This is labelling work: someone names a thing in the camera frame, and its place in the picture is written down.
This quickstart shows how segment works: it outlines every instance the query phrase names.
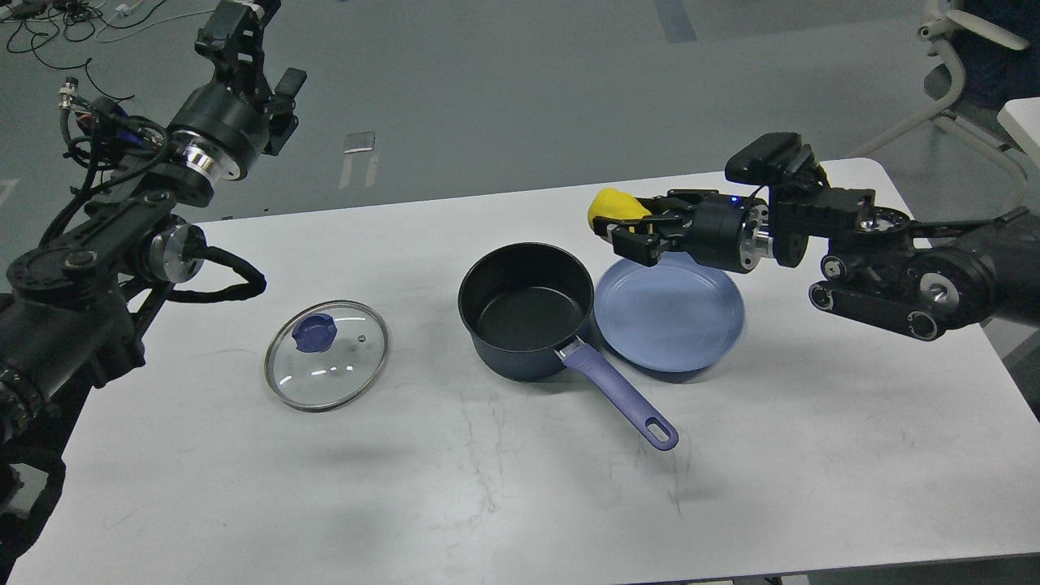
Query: handle hole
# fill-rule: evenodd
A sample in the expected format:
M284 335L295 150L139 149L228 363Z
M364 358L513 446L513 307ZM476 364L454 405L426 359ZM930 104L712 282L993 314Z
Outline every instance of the handle hole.
M660 425L660 421L656 418L647 418L647 429L650 430L650 434L657 438L657 440L665 442L672 438L671 433L665 430L665 427Z

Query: chair armrest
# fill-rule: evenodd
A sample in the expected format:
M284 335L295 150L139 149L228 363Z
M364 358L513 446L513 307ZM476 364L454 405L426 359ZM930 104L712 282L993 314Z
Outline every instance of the chair armrest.
M956 23L964 30L968 30L1014 51L1023 51L1029 48L1030 42L1021 36L1010 32L995 24L981 19L964 10L946 10L945 17Z

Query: white chair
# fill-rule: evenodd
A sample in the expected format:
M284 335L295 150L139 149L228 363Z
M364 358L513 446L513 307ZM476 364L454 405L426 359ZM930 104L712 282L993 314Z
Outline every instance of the white chair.
M944 132L957 137L986 158L1000 166L1012 180L1015 205L1025 197L1025 172L1008 156L1010 149L1021 150L996 119L999 111L980 107L962 100L967 74L961 57L951 40L955 34L978 34L1002 47L1023 51L1030 43L995 24L963 10L964 0L926 0L917 37L931 44L929 55L937 55L942 65L925 78L925 91L935 102L920 112L889 128L878 137L859 147L849 157L865 156L902 136L917 126L931 122ZM971 123L998 144L983 139L977 133L958 124L958 120Z

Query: glass lid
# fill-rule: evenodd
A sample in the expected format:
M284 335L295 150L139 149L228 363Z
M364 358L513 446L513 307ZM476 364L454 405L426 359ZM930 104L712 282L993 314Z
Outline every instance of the glass lid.
M367 390L386 363L386 323L354 301L329 301L290 319L264 358L267 385L282 402L320 412Z

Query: chair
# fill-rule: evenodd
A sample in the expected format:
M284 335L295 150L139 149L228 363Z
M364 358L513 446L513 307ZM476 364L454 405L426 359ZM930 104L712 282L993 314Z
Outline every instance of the chair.
M929 54L937 55L942 60L942 65L925 78L925 92L935 102L859 147L849 156L865 156L913 128L931 122L1003 168L1011 177L1015 205L1021 205L1025 197L1025 172L1007 154L1008 150L1021 149L996 119L1004 105L996 98L998 93L994 91L993 95L988 95L986 90L990 84L994 90L1003 86L1004 70L1000 68L1007 63L1004 50L1025 51L1030 43L1018 34L965 11L963 7L964 0L925 2L917 37L929 42ZM972 67L966 70L965 60ZM993 67L987 67L987 62L991 62ZM969 75L977 75L979 79L969 79ZM965 93L966 87L974 91ZM983 139L960 125L959 121L970 123L997 141L998 145L993 146Z

